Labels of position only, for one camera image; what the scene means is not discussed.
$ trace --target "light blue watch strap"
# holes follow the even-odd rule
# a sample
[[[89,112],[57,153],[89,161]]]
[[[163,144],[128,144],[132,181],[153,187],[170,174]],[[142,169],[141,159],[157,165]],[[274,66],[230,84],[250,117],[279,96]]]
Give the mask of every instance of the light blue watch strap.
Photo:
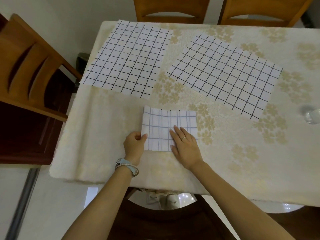
[[[120,160],[117,161],[116,166],[120,164],[132,164],[132,163],[124,158],[121,158]],[[132,174],[135,174],[137,172],[137,170],[133,166],[130,166],[130,165],[125,165],[125,166],[131,170]]]

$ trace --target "person's left hand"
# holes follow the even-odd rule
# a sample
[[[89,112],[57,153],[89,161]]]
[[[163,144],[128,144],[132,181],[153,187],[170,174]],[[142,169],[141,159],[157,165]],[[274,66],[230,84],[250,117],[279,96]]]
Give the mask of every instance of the person's left hand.
[[[138,166],[147,137],[148,134],[141,136],[141,131],[131,132],[123,142],[125,151],[124,159],[128,160],[133,165]]]

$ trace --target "white paper with black grid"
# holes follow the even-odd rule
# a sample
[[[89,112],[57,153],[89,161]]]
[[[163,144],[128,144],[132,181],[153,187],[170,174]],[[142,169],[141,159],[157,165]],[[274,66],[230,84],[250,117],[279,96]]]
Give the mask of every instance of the white paper with black grid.
[[[81,83],[149,99],[172,31],[119,20]]]
[[[144,149],[148,151],[171,152],[170,145],[175,145],[169,130],[174,125],[182,126],[198,139],[197,117],[195,111],[164,110],[158,108],[143,108],[141,134],[148,134]]]
[[[281,71],[272,62],[198,33],[166,75],[258,121]]]

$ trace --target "hand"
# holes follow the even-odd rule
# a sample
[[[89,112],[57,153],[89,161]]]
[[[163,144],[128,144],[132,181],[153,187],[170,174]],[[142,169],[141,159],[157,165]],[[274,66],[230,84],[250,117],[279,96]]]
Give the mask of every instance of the hand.
[[[125,138],[125,141],[123,142],[125,160],[128,160],[133,165],[138,166],[147,137],[147,134],[141,136],[140,131],[134,131]]]
[[[176,143],[176,146],[171,146],[171,150],[182,166],[192,171],[192,168],[198,163],[202,163],[203,159],[194,136],[182,127],[180,129],[176,125],[174,126],[176,133],[170,129],[170,135]]]

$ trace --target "bracelet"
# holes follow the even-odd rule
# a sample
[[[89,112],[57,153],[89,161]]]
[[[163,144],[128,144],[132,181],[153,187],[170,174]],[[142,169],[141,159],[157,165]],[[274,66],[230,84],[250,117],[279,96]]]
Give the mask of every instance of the bracelet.
[[[132,164],[130,164],[130,163],[122,163],[122,164],[119,164],[119,165],[115,166],[115,169],[114,169],[114,170],[116,170],[118,167],[121,167],[121,166],[131,166],[131,167],[135,168],[137,171],[136,171],[135,173],[132,173],[132,176],[133,176],[133,177],[135,177],[135,176],[137,176],[137,175],[139,174],[139,169],[138,169],[135,165],[132,165]]]

